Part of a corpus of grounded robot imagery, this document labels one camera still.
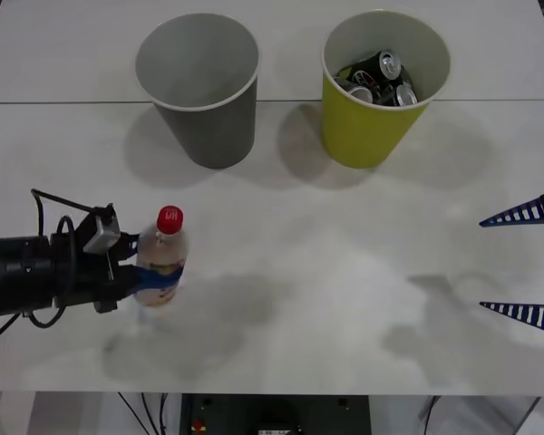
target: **cup rim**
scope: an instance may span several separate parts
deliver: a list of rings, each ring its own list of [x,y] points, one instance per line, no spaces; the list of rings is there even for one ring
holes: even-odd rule
[[[357,16],[369,15],[369,14],[381,13],[381,12],[385,12],[385,13],[393,14],[393,15],[403,15],[403,16],[406,16],[407,18],[411,18],[413,20],[416,20],[416,21],[420,22],[421,24],[426,25],[435,34],[437,34],[437,36],[439,36],[439,38],[442,40],[442,43],[445,46],[445,50],[447,51],[447,54],[449,56],[449,60],[450,60],[449,61],[449,71],[447,72],[447,77],[445,78],[445,82],[443,83],[442,86],[440,86],[440,88],[437,90],[437,92],[434,93],[431,97],[429,97],[429,98],[427,98],[427,99],[425,99],[423,101],[419,101],[417,104],[412,104],[410,106],[404,106],[404,107],[392,107],[392,106],[381,106],[379,104],[373,104],[371,102],[365,102],[365,101],[358,100],[355,97],[353,97],[351,94],[346,92],[343,88],[341,88],[335,82],[335,79],[333,78],[333,76],[328,71],[328,68],[326,68],[325,48],[326,48],[326,44],[328,43],[328,40],[330,39],[331,35],[335,31],[336,27],[338,27],[342,23],[344,23],[344,22],[346,22],[346,21],[348,21],[348,20],[350,20],[352,18],[355,18]],[[434,27],[432,27],[426,20],[423,20],[421,17],[417,18],[416,16],[414,16],[412,14],[406,14],[404,12],[399,12],[399,11],[395,11],[395,10],[392,10],[392,9],[381,9],[381,8],[380,9],[373,9],[373,10],[370,10],[370,11],[362,12],[361,14],[354,14],[354,15],[351,15],[351,16],[347,17],[346,19],[344,19],[343,21],[338,23],[336,26],[334,26],[330,30],[330,32],[328,32],[328,35],[325,38],[325,42],[322,45],[320,56],[321,56],[321,63],[323,64],[323,73],[325,74],[326,79],[328,81],[330,81],[330,83],[333,85],[333,87],[336,88],[337,91],[339,91],[342,95],[344,95],[346,97],[346,99],[350,100],[351,102],[355,102],[356,104],[360,104],[360,105],[362,105],[364,107],[369,107],[371,109],[377,109],[377,110],[380,110],[380,111],[410,111],[410,110],[413,110],[413,109],[419,109],[420,107],[426,106],[437,95],[439,95],[443,91],[443,89],[445,89],[445,86],[447,85],[447,82],[452,77],[452,52],[450,51],[450,49],[448,47],[448,44],[447,44],[447,41],[446,41],[445,37],[443,37],[442,34],[440,34]]]
[[[166,102],[163,102],[161,100],[158,100],[157,98],[155,98],[153,95],[151,95],[150,93],[147,92],[147,90],[143,87],[143,85],[141,84],[141,81],[139,80],[139,75],[137,74],[137,59],[139,58],[139,54],[141,53],[141,48],[143,47],[143,45],[145,44],[145,41],[148,40],[148,38],[155,32],[157,31],[160,27],[168,24],[168,23],[171,23],[172,21],[175,21],[175,20],[178,20],[180,18],[183,18],[185,16],[191,16],[191,15],[216,15],[218,17],[224,17],[224,18],[228,18],[229,20],[231,21],[234,21],[236,22],[237,24],[241,25],[242,27],[244,27],[248,33],[250,34],[250,36],[252,37],[252,39],[254,40],[254,44],[256,45],[256,50],[257,50],[257,62],[256,62],[256,67],[254,68],[254,73],[252,74],[252,76],[250,77],[250,79],[246,82],[246,84],[239,90],[237,91],[236,93],[234,93],[233,95],[230,95],[228,98],[226,98],[225,100],[222,100],[222,101],[218,101],[218,102],[214,102],[213,104],[209,104],[207,106],[197,106],[197,107],[186,107],[186,106],[176,106],[174,104],[168,104]],[[260,50],[260,43],[258,41],[258,39],[256,38],[256,34],[254,32],[252,32],[252,29],[250,29],[245,23],[243,23],[242,21],[238,20],[236,17],[234,16],[231,16],[231,15],[228,15],[228,14],[218,14],[216,12],[194,12],[194,13],[190,13],[190,14],[183,14],[183,15],[178,15],[178,16],[175,16],[173,18],[170,18],[169,20],[167,21],[164,21],[162,23],[159,23],[158,25],[155,26],[155,28],[153,28],[144,38],[143,38],[143,41],[141,42],[140,46],[139,46],[139,49],[137,50],[137,53],[135,54],[135,77],[137,78],[137,84],[139,85],[140,89],[145,92],[145,94],[151,99],[151,102],[157,104],[158,106],[160,107],[163,107],[165,109],[169,109],[169,110],[172,110],[172,111],[209,111],[209,110],[212,110],[212,109],[217,109],[218,107],[221,107],[223,105],[226,105],[228,104],[229,102],[233,102],[234,100],[236,100],[239,96],[241,96],[253,83],[254,81],[256,80],[257,78],[257,74],[260,70],[260,61],[261,61],[261,58],[262,58],[262,55],[261,55],[261,50]]]

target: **plastic bottle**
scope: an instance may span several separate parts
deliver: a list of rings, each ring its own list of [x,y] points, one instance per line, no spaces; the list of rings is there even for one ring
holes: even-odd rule
[[[188,256],[188,240],[182,226],[183,213],[179,208],[162,208],[157,225],[139,237],[137,266],[165,276],[180,274]],[[173,299],[178,284],[179,280],[167,287],[140,290],[135,294],[135,299],[144,306],[164,306]]]

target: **cable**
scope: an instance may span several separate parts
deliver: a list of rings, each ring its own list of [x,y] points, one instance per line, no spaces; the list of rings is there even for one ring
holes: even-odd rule
[[[163,408],[165,407],[165,401],[167,400],[167,393],[164,392],[162,395],[161,395],[161,405],[160,405],[160,430],[161,430],[161,435],[165,435],[165,430],[167,429],[164,425],[163,425]]]
[[[51,201],[54,201],[54,202],[58,202],[59,204],[63,204],[70,208],[77,208],[79,210],[86,211],[87,213],[95,213],[95,214],[97,213],[97,210],[95,210],[92,207],[87,207],[87,206],[84,206],[83,204],[79,204],[78,202],[69,201],[68,199],[64,199],[61,197],[56,197],[55,195],[42,192],[41,190],[36,190],[35,188],[31,189],[30,193],[32,193],[36,202],[40,202],[39,198],[42,197],[42,198],[50,199]]]
[[[41,210],[42,210],[42,203],[38,197],[34,197],[36,199],[36,203],[40,204],[39,212],[38,212],[38,220],[39,220],[39,233],[43,232],[43,222],[41,222]],[[74,282],[76,280],[76,236],[74,234],[74,225],[73,220],[68,216],[61,217],[61,220],[58,221],[58,227],[56,229],[56,234],[62,234],[63,233],[63,227],[64,224],[66,224],[66,228],[69,232],[69,276],[68,281],[66,283],[66,288],[64,289],[64,293],[60,298],[59,302],[59,309],[54,315],[54,317],[48,321],[47,323],[42,323],[39,321],[35,316],[34,312],[31,312],[28,315],[28,319],[30,322],[36,326],[37,328],[41,329],[47,329],[53,326],[58,320],[63,316],[64,310],[66,309],[66,298],[68,295],[73,291],[74,289]]]
[[[155,426],[155,423],[153,422],[153,418],[151,417],[151,413],[149,412],[149,408],[147,407],[147,401],[145,400],[145,393],[143,392],[141,393],[141,399],[143,400],[143,407],[145,407],[147,418],[149,419],[149,423],[151,423],[151,427],[153,428],[155,435],[160,435],[160,433],[157,432],[157,427]]]
[[[432,404],[429,405],[429,410],[427,411],[427,418],[425,419],[425,429],[423,430],[423,435],[427,435],[427,427],[429,426],[429,419],[432,416],[433,405],[437,402],[440,396],[433,396]]]
[[[12,317],[10,317],[10,319],[8,319],[8,322],[3,324],[2,327],[0,328],[0,335],[2,335],[6,331],[6,329],[12,326],[12,324],[16,321],[18,317],[20,317],[20,314],[15,314]]]
[[[127,405],[127,408],[129,408],[129,410],[131,411],[131,413],[135,416],[135,418],[137,419],[137,421],[139,422],[139,424],[141,425],[141,427],[143,428],[143,430],[145,430],[145,433],[147,435],[150,435],[149,434],[149,431],[147,430],[147,428],[145,427],[145,425],[143,424],[143,422],[141,421],[141,419],[139,418],[139,415],[137,415],[137,412],[135,412],[133,410],[133,408],[131,407],[131,405],[127,402],[127,399],[125,399],[123,397],[123,395],[117,391],[117,394],[119,394],[119,397],[121,397],[121,399],[123,400],[123,402]]]

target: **white table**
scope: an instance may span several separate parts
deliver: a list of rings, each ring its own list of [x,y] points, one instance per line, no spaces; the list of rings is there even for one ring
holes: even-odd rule
[[[544,193],[544,101],[434,102],[374,171],[325,155],[318,111],[260,103],[211,171],[146,103],[0,105],[0,236],[35,232],[36,187],[131,232],[176,204],[191,243],[166,332],[131,300],[19,320],[0,390],[544,395],[544,332],[478,306],[544,303],[544,226],[477,225]]]
[[[544,19],[536,0],[7,0],[0,10],[0,102],[142,102],[136,51],[158,23],[234,15],[262,52],[260,100],[319,100],[333,27],[377,7],[424,18],[446,38],[446,100],[544,99]]]

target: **blue and white striped object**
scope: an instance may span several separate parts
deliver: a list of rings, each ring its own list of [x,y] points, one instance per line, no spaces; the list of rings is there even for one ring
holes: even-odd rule
[[[481,227],[534,224],[544,224],[544,195],[514,208],[504,210],[480,222]]]
[[[544,304],[504,304],[501,302],[480,302],[480,305],[505,315],[510,319],[529,324],[544,331]]]

